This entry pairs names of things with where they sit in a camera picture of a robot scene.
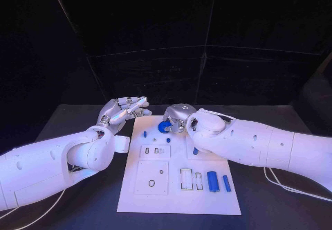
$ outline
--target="black wall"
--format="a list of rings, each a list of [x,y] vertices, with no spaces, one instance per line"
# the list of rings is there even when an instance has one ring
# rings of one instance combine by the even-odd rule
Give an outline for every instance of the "black wall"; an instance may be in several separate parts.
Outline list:
[[[107,99],[286,104],[331,51],[328,0],[63,3]]]
[[[104,98],[60,2],[9,1],[0,23],[0,153],[35,141],[60,104]]]

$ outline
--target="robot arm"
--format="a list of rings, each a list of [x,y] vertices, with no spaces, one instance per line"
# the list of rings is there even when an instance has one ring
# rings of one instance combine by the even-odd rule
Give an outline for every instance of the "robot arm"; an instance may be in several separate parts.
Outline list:
[[[28,205],[107,168],[130,138],[115,136],[126,120],[151,115],[146,97],[113,99],[87,131],[26,145],[0,156],[0,211]],[[68,170],[68,165],[80,170]]]
[[[288,170],[332,191],[332,138],[240,119],[227,122],[216,112],[197,111],[188,104],[167,109],[168,121],[171,126],[165,131],[187,130],[200,154],[214,152],[237,163]]]

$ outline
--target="white cable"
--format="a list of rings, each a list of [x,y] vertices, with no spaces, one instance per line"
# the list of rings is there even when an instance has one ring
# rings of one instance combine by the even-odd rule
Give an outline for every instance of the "white cable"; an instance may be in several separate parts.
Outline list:
[[[210,111],[210,110],[207,110],[207,109],[203,109],[203,110],[207,111],[207,112],[210,112],[211,114],[216,114],[216,115],[220,115],[220,116],[226,116],[226,117],[229,117],[229,118],[233,119],[233,120],[237,119],[237,118],[234,118],[233,116],[224,115],[224,114],[221,114],[221,113],[218,113],[218,112]]]
[[[295,188],[291,188],[289,186],[285,186],[285,185],[281,183],[279,178],[278,178],[278,176],[276,176],[276,174],[275,174],[275,172],[273,172],[273,170],[272,170],[272,168],[270,168],[272,174],[273,174],[275,179],[276,179],[276,181],[278,181],[278,183],[276,183],[276,182],[272,181],[272,180],[269,179],[269,177],[268,177],[268,174],[266,174],[266,167],[263,168],[263,170],[265,170],[265,175],[266,175],[268,180],[269,180],[273,184],[279,185],[283,189],[286,189],[288,191],[291,191],[291,192],[294,192],[294,193],[301,193],[301,194],[305,194],[305,195],[308,195],[308,196],[312,196],[312,197],[315,197],[315,198],[318,198],[318,199],[328,200],[328,201],[332,202],[332,199],[328,199],[328,198],[325,198],[325,197],[322,197],[322,196],[314,195],[314,194],[307,193],[307,192],[304,192],[304,191],[301,191],[301,190],[298,190],[298,189],[295,189]]]
[[[61,193],[61,196],[60,196],[58,200],[55,201],[54,205],[51,206],[51,208],[50,208],[48,211],[45,212],[45,214],[44,214],[31,224],[28,224],[26,226],[24,226],[24,227],[19,228],[19,229],[15,229],[15,230],[22,230],[22,229],[25,229],[28,226],[31,226],[32,224],[35,224],[35,223],[42,219],[42,217],[48,214],[48,212],[51,211],[51,209],[55,207],[58,201],[61,200],[61,197],[63,197],[63,195],[64,195],[64,192],[65,192],[65,189],[64,189],[64,191],[63,191],[63,193]]]
[[[19,208],[19,207],[16,207],[11,212],[8,212],[8,213],[0,217],[0,219],[2,219],[3,217],[6,217],[18,208]]]

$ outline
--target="white plastic board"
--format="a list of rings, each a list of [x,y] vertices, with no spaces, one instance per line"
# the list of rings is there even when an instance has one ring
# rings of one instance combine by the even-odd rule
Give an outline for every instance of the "white plastic board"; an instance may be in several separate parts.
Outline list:
[[[117,211],[242,215],[229,161],[214,153],[200,152],[194,155],[194,145],[185,132],[159,132],[158,125],[162,119],[164,116],[136,118]],[[159,147],[165,152],[158,156],[155,148]],[[190,181],[194,183],[194,189],[182,189],[182,180],[188,181],[188,178],[182,177],[182,169],[192,170]],[[217,193],[208,189],[208,171],[217,172]],[[197,173],[201,173],[201,180],[197,180]],[[224,175],[229,177],[231,192],[226,189]]]

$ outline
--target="table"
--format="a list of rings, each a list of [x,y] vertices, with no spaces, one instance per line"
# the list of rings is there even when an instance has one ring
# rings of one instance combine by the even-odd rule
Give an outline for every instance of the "table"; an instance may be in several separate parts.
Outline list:
[[[155,115],[162,115],[168,105],[151,105]],[[262,122],[276,128],[311,133],[295,109],[279,106],[195,106],[226,113],[239,119]],[[60,105],[37,141],[89,129],[97,122],[103,105]],[[132,136],[133,122],[120,131]],[[112,165],[97,175],[67,189],[60,203],[48,215],[26,229],[233,229],[233,230],[312,230],[331,229],[332,203],[291,193],[266,180],[263,168],[230,162],[237,189],[242,216],[117,213],[117,202],[126,168],[128,154],[116,153]],[[331,192],[311,179],[283,170],[275,170],[282,183],[307,192],[332,197]],[[21,207],[0,219],[0,229],[11,230],[31,223],[50,209],[60,194]]]

